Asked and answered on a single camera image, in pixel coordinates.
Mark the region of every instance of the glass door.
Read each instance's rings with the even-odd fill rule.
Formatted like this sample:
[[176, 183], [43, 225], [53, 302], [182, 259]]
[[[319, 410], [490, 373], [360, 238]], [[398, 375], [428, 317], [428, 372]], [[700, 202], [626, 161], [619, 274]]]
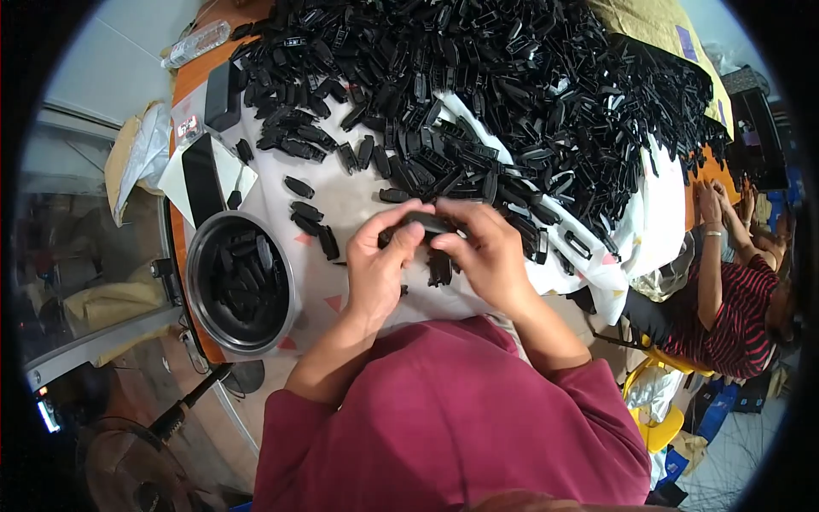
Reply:
[[157, 313], [178, 309], [151, 273], [168, 256], [161, 199], [135, 187], [123, 225], [111, 216], [105, 164], [115, 136], [44, 111], [29, 137], [12, 254], [16, 327], [33, 389], [83, 362], [104, 364], [96, 359], [173, 317]]

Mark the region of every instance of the pink triangle print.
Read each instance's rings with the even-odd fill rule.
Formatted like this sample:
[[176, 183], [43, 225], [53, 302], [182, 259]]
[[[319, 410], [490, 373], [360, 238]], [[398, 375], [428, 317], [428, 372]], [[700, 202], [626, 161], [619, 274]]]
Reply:
[[335, 295], [333, 297], [327, 297], [324, 299], [327, 302], [327, 305], [333, 308], [333, 311], [336, 313], [340, 313], [342, 311], [342, 296]]
[[302, 233], [299, 236], [295, 237], [293, 240], [296, 240], [297, 242], [301, 242], [301, 243], [305, 244], [307, 247], [312, 247], [313, 246], [313, 237], [311, 237], [307, 233]]
[[285, 336], [284, 338], [282, 338], [282, 341], [279, 342], [276, 347], [282, 350], [294, 351], [296, 350], [296, 342], [293, 341], [293, 338]]

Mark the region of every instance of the orange table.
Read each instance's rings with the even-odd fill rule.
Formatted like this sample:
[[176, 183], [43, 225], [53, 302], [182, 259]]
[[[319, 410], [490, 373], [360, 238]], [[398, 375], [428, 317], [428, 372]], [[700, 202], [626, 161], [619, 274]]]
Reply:
[[[200, 9], [200, 11], [206, 8], [209, 10], [201, 20], [199, 20], [198, 26], [202, 27], [216, 20], [225, 20], [230, 24], [231, 28], [235, 28], [250, 21], [266, 18], [270, 5], [271, 2], [260, 0], [249, 6], [236, 8], [230, 0], [216, 0], [215, 5], [211, 6], [207, 4], [207, 6]], [[233, 53], [233, 50], [235, 50], [241, 42], [242, 41], [228, 41], [222, 46], [214, 48], [179, 68], [176, 85], [174, 87], [174, 105], [193, 92], [193, 89], [205, 82], [210, 71], [219, 64], [227, 61], [228, 57]], [[171, 134], [170, 143], [171, 151], [173, 151], [173, 134]], [[171, 231], [174, 236], [176, 262], [179, 265], [179, 276], [180, 279], [184, 281], [185, 264], [188, 261], [188, 248], [185, 244], [184, 232], [185, 219], [173, 203], [170, 205], [170, 222]], [[203, 329], [195, 319], [193, 319], [193, 323], [197, 331], [197, 336], [199, 337], [199, 343], [207, 359], [212, 363], [224, 363], [224, 354], [219, 345], [205, 332], [205, 329]]]
[[[699, 170], [696, 178], [694, 177], [694, 173], [689, 172], [689, 181], [693, 184], [707, 179], [716, 179], [725, 185], [728, 191], [728, 198], [731, 199], [731, 204], [733, 205], [739, 202], [740, 194], [734, 188], [734, 180], [731, 178], [731, 175], [728, 174], [728, 165], [725, 166], [724, 170], [721, 170], [719, 164], [713, 158], [711, 148], [708, 146], [703, 150], [703, 154], [706, 157], [705, 166]], [[699, 220], [694, 217], [694, 187], [686, 187], [686, 231], [690, 231], [691, 228], [699, 224]]]
[[[235, 28], [244, 23], [254, 20], [261, 20], [268, 15], [271, 2], [257, 1], [249, 6], [237, 8], [230, 0], [216, 0], [216, 4], [212, 7], [210, 4], [203, 7], [200, 11], [207, 8], [208, 11], [199, 20], [200, 27], [216, 20], [226, 20], [232, 28]], [[174, 105], [183, 100], [195, 88], [199, 87], [207, 80], [207, 75], [219, 64], [225, 62], [230, 57], [233, 50], [236, 49], [242, 41], [228, 41], [218, 48], [214, 48], [210, 52], [190, 61], [185, 66], [179, 69], [179, 74], [176, 78], [176, 85], [174, 87]], [[171, 137], [171, 150], [173, 150], [174, 138]], [[694, 179], [690, 175], [690, 180], [700, 181], [702, 179], [718, 179], [728, 188], [728, 193], [731, 196], [731, 203], [739, 201], [740, 195], [734, 190], [734, 184], [727, 169], [720, 171], [719, 165], [713, 159], [710, 148], [706, 148], [705, 155], [708, 159], [705, 162], [705, 167], [699, 170], [699, 177]], [[176, 261], [179, 265], [180, 277], [185, 275], [185, 264], [188, 257], [188, 249], [185, 244], [184, 234], [184, 218], [179, 210], [171, 204], [170, 206], [170, 220], [171, 231], [174, 236], [174, 249]], [[695, 225], [694, 219], [694, 200], [693, 188], [686, 188], [686, 229], [691, 229]], [[199, 337], [199, 343], [205, 352], [205, 356], [210, 362], [222, 363], [225, 362], [224, 354], [219, 345], [211, 338], [201, 325], [194, 319], [194, 328]]]

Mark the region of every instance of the hand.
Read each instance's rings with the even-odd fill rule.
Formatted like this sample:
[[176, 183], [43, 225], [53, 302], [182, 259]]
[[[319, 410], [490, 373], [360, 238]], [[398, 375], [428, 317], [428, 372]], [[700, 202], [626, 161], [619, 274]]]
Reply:
[[378, 234], [398, 224], [410, 211], [435, 213], [435, 207], [412, 199], [375, 215], [347, 242], [347, 278], [350, 281], [347, 313], [362, 319], [367, 329], [373, 332], [381, 328], [398, 305], [401, 267], [413, 260], [415, 248], [423, 240], [424, 229], [418, 222], [406, 225], [393, 234], [384, 249], [378, 248]]
[[753, 214], [756, 211], [757, 188], [753, 186], [744, 188], [741, 196], [740, 219], [747, 224], [753, 219]]
[[494, 208], [445, 198], [439, 199], [435, 208], [438, 215], [448, 215], [467, 225], [472, 236], [468, 241], [456, 233], [444, 233], [430, 245], [455, 260], [480, 298], [512, 320], [527, 303], [540, 300], [523, 266], [520, 233]]
[[705, 224], [721, 224], [722, 208], [720, 207], [720, 193], [714, 190], [711, 182], [697, 182], [697, 199], [699, 212]]
[[718, 179], [713, 180], [711, 185], [719, 194], [719, 206], [722, 208], [722, 211], [727, 211], [728, 208], [731, 208], [731, 199], [728, 198], [728, 190], [725, 188], [725, 185]]

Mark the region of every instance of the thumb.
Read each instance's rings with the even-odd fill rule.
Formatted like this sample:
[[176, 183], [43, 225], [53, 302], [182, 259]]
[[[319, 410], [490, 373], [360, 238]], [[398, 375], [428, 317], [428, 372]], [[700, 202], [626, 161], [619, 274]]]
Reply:
[[384, 248], [384, 257], [401, 265], [404, 261], [412, 260], [415, 248], [423, 240], [424, 230], [419, 222], [412, 222], [399, 229], [392, 235], [392, 240]]
[[430, 242], [430, 247], [450, 255], [455, 263], [467, 274], [478, 264], [478, 255], [469, 242], [456, 233], [439, 234]]

